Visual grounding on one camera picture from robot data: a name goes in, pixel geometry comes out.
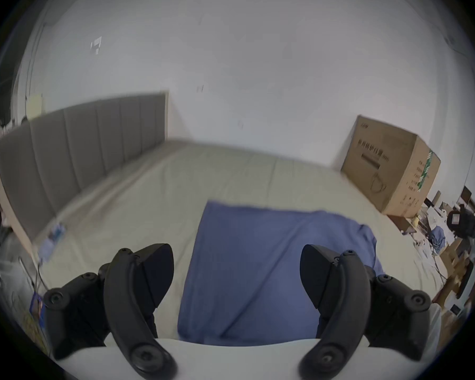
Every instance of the bed sheet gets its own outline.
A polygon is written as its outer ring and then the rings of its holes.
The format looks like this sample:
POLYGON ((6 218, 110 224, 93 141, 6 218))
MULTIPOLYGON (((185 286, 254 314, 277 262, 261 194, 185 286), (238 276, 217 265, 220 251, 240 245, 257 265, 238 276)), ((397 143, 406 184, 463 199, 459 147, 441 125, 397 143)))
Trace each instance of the bed sheet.
MULTIPOLYGON (((169 243, 174 279, 155 312, 159 338, 178 339, 177 319, 197 228, 208 200, 283 210, 325 210, 368 225, 383 269, 434 297, 440 275, 423 263, 412 238, 329 168, 221 146, 166 141, 114 171, 57 216, 67 232, 40 271, 48 287, 97 272, 122 247, 169 243)), ((45 238, 50 227, 34 241, 45 238)))

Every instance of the blue blanket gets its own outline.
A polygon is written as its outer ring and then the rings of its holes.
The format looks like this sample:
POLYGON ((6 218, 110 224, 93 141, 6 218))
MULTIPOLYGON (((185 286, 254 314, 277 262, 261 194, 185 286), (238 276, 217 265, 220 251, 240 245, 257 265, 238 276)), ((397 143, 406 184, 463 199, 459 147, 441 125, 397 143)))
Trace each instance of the blue blanket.
POLYGON ((301 250, 352 249, 382 274, 366 225, 325 211, 277 211, 208 202, 178 318, 181 339, 267 345, 315 338, 319 313, 299 275, 301 250))

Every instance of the cardboard box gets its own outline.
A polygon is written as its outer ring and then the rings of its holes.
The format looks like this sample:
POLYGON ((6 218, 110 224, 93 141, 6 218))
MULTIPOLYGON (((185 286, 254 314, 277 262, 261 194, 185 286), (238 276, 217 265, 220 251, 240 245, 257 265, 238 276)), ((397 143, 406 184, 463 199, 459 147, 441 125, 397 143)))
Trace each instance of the cardboard box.
POLYGON ((382 214, 412 218, 438 168, 440 159, 418 135, 359 116, 341 171, 382 214))

